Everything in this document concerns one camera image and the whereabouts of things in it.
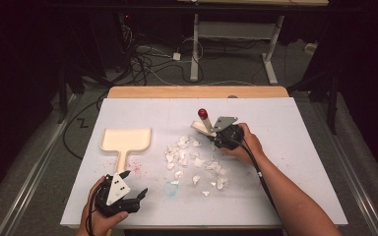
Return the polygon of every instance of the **hand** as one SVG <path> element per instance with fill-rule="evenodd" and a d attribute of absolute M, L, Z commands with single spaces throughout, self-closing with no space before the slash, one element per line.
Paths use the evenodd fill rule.
<path fill-rule="evenodd" d="M 244 131 L 244 140 L 242 144 L 251 149 L 251 152 L 253 153 L 256 160 L 259 160 L 260 158 L 266 156 L 263 152 L 262 144 L 260 144 L 260 141 L 256 135 L 251 134 L 247 124 L 239 123 L 238 126 Z M 242 147 L 236 147 L 233 150 L 223 147 L 221 148 L 221 150 L 227 155 L 235 156 L 241 161 L 247 162 L 251 165 L 253 164 L 247 151 L 245 151 Z"/>
<path fill-rule="evenodd" d="M 88 214 L 89 214 L 89 207 L 91 203 L 91 197 L 97 186 L 101 184 L 104 180 L 104 176 L 102 176 L 91 188 L 91 191 L 88 196 L 88 202 L 85 204 L 84 210 L 82 212 L 82 219 L 81 219 L 81 226 L 79 227 L 79 235 L 86 235 L 88 236 L 89 233 L 87 231 L 87 221 L 88 221 Z M 95 204 L 92 206 L 92 229 L 94 236 L 104 236 L 106 235 L 107 231 L 124 220 L 128 216 L 127 211 L 121 211 L 115 215 L 110 217 L 103 216 L 99 211 L 95 210 Z"/>

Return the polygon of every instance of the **paddle handle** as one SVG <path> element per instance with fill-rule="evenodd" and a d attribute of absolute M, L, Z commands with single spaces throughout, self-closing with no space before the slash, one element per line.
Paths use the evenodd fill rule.
<path fill-rule="evenodd" d="M 116 164 L 116 173 L 122 173 L 125 171 L 125 164 L 127 160 L 127 151 L 119 151 L 118 163 Z"/>

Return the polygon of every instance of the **table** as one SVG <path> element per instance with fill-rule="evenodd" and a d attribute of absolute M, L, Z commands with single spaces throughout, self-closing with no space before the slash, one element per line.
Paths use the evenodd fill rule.
<path fill-rule="evenodd" d="M 279 5 L 279 6 L 327 6 L 328 0 L 198 0 L 195 4 L 218 3 L 218 4 L 250 4 L 250 5 Z M 253 24 L 253 23 L 230 23 L 230 22 L 201 22 L 199 14 L 195 14 L 193 26 L 193 50 L 191 62 L 192 82 L 198 81 L 199 66 L 199 37 L 220 37 L 220 38 L 246 38 L 246 39 L 269 39 L 269 50 L 262 53 L 262 60 L 271 85 L 277 85 L 278 80 L 272 66 L 272 55 L 281 32 L 284 16 L 278 16 L 274 24 Z"/>
<path fill-rule="evenodd" d="M 101 175 L 113 174 L 116 155 L 98 147 L 103 130 L 149 126 L 152 143 L 145 152 L 129 155 L 127 169 L 132 173 L 125 179 L 132 189 L 129 198 L 144 188 L 149 187 L 149 191 L 140 211 L 118 227 L 281 228 L 259 180 L 253 177 L 254 168 L 211 150 L 205 136 L 189 127 L 199 119 L 196 111 L 200 106 L 210 112 L 212 120 L 219 115 L 237 114 L 239 122 L 248 123 L 259 136 L 271 161 L 320 204 L 336 224 L 347 224 L 296 104 L 280 87 L 112 88 L 100 109 L 61 224 L 78 227 L 89 188 Z M 205 163 L 217 160 L 225 170 L 220 173 L 229 180 L 224 189 L 210 185 L 213 174 L 194 167 L 190 158 L 190 164 L 181 168 L 184 178 L 178 179 L 177 186 L 171 183 L 177 169 L 166 169 L 164 151 L 185 135 L 201 143 L 200 147 L 185 150 L 187 155 L 195 150 Z M 202 176 L 197 185 L 192 183 L 194 174 Z M 211 193 L 208 197 L 202 194 L 206 190 Z"/>

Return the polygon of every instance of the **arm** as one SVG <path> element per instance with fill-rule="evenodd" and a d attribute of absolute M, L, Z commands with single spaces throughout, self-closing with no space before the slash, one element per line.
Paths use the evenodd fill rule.
<path fill-rule="evenodd" d="M 105 177 L 102 176 L 91 188 L 91 191 L 88 196 L 88 202 L 85 204 L 84 210 L 82 212 L 82 219 L 81 219 L 81 226 L 79 227 L 79 231 L 77 236 L 89 236 L 87 230 L 87 223 L 88 223 L 88 215 L 89 215 L 89 207 L 91 204 L 91 197 L 94 190 L 97 188 L 99 184 L 103 182 Z M 93 213 L 92 213 L 92 228 L 94 236 L 104 236 L 106 235 L 107 231 L 124 220 L 128 216 L 128 212 L 121 211 L 115 215 L 106 218 L 99 211 L 95 210 L 95 205 L 93 205 Z"/>
<path fill-rule="evenodd" d="M 244 131 L 244 141 L 250 147 L 272 195 L 282 224 L 293 235 L 341 235 L 328 215 L 288 179 L 263 152 L 259 139 L 251 134 L 247 124 L 239 124 Z M 253 164 L 242 147 L 234 150 L 223 148 L 228 155 Z"/>

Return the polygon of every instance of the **wooden table edge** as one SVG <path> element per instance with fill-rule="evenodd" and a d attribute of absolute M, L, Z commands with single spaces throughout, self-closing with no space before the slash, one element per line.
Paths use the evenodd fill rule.
<path fill-rule="evenodd" d="M 113 87 L 107 98 L 289 97 L 284 87 Z"/>

